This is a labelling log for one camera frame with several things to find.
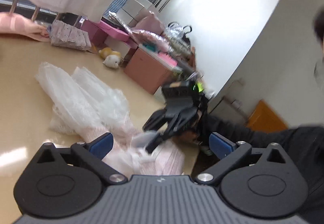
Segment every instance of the plush toy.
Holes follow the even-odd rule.
[[[121,61],[120,52],[113,51],[111,48],[107,47],[98,51],[100,57],[104,60],[103,64],[109,68],[117,69]]]
[[[98,51],[98,53],[99,53],[100,57],[102,57],[103,59],[106,59],[107,56],[109,56],[109,55],[117,55],[118,57],[121,57],[120,52],[118,52],[118,51],[113,51],[113,50],[112,50],[111,48],[109,48],[109,47],[106,47],[106,48],[104,48],[104,49]]]
[[[117,55],[109,55],[104,60],[103,64],[106,65],[109,68],[117,69],[120,63],[120,56]]]

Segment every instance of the white wall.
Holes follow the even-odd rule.
[[[197,66],[219,92],[259,36],[279,0],[170,0],[165,22],[190,24]]]
[[[324,0],[280,0],[225,86],[239,78],[245,81],[238,96],[243,111],[251,113],[263,98],[290,126],[324,123],[324,95],[313,77],[322,55],[312,28],[323,5]]]

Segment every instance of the ribbed gray panel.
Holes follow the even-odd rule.
[[[16,224],[306,224],[300,217],[257,220],[228,208],[214,188],[189,176],[134,176],[111,186],[87,211],[61,220],[23,216]]]

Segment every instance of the black sleeve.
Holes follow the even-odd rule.
[[[270,143],[275,142],[284,146],[285,142],[294,133],[295,130],[285,130],[275,133],[255,132],[242,125],[224,122],[217,117],[206,115],[198,125],[201,139],[208,143],[209,136],[212,132],[217,132],[232,142],[245,141],[253,147],[265,148]]]

